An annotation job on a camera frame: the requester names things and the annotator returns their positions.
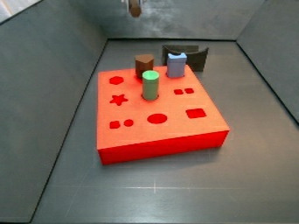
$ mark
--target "red block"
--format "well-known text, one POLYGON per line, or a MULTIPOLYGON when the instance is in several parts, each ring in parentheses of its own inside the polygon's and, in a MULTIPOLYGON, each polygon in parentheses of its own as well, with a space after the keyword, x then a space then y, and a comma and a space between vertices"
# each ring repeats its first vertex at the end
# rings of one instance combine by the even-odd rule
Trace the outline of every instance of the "red block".
POLYGON ((189 67, 176 79, 167 77, 167 66, 153 70, 160 74, 155 101, 143 99, 133 68, 98 73, 97 153, 102 165, 223 145, 229 126, 189 67), (114 85, 110 79, 121 83, 114 85))

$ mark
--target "green cylinder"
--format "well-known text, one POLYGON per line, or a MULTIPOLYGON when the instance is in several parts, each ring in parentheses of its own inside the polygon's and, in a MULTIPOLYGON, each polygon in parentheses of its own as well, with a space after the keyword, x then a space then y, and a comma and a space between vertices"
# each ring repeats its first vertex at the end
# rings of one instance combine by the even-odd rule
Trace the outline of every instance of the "green cylinder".
POLYGON ((157 98, 159 73, 148 70, 143 72, 143 97, 147 101, 157 98))

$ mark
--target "star-shaped hole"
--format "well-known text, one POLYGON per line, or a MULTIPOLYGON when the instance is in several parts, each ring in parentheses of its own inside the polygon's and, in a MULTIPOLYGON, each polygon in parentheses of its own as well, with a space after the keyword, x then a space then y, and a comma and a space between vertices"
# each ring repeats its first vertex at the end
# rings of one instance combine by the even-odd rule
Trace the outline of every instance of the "star-shaped hole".
POLYGON ((113 100, 109 103, 114 103, 117 106, 120 106, 123 102, 128 101, 124 94, 112 95, 112 98, 113 98, 113 100))

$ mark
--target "shape sorting toy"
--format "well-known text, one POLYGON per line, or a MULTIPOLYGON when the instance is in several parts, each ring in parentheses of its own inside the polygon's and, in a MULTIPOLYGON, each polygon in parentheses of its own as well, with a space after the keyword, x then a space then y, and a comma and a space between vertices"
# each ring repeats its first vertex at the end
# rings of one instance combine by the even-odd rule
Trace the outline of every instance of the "shape sorting toy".
POLYGON ((143 98, 136 70, 98 73, 97 153, 102 165, 220 147, 229 127, 192 73, 167 77, 156 66, 159 97, 143 98))

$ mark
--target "brown block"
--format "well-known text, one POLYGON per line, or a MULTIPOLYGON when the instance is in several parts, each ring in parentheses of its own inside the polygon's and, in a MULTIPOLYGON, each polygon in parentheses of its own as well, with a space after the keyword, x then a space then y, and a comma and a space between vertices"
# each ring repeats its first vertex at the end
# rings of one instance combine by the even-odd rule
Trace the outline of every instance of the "brown block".
POLYGON ((135 56, 135 74, 143 79, 143 72, 153 70, 155 56, 152 54, 140 54, 135 56))

